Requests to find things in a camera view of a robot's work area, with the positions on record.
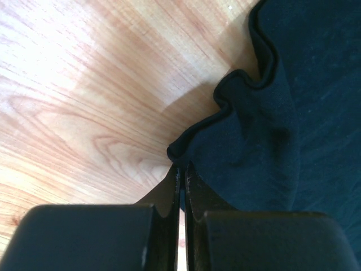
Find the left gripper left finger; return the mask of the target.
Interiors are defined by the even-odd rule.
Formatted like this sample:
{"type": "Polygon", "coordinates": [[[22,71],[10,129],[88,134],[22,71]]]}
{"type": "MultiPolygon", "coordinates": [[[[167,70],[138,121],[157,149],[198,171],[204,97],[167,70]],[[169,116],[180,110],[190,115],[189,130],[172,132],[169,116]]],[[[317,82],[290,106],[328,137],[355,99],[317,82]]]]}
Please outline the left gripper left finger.
{"type": "Polygon", "coordinates": [[[21,220],[2,270],[176,270],[181,172],[134,204],[42,205],[21,220]]]}

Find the black t shirt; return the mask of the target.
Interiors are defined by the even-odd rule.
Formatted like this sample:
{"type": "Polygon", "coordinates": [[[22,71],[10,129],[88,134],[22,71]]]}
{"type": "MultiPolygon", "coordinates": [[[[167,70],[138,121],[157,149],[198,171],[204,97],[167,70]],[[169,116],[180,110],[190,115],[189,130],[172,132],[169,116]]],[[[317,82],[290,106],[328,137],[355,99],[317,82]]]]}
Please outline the black t shirt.
{"type": "Polygon", "coordinates": [[[240,210],[333,217],[360,255],[360,2],[260,1],[248,26],[260,80],[224,77],[168,157],[240,210]]]}

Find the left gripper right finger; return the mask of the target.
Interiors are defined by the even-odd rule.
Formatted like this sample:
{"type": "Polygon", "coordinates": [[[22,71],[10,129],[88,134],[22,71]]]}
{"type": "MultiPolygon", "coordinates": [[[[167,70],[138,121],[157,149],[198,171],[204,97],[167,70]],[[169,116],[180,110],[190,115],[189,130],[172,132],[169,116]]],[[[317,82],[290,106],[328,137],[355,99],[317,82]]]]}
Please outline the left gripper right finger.
{"type": "Polygon", "coordinates": [[[359,270],[341,227],[317,212],[244,212],[190,164],[184,174],[188,270],[359,270]]]}

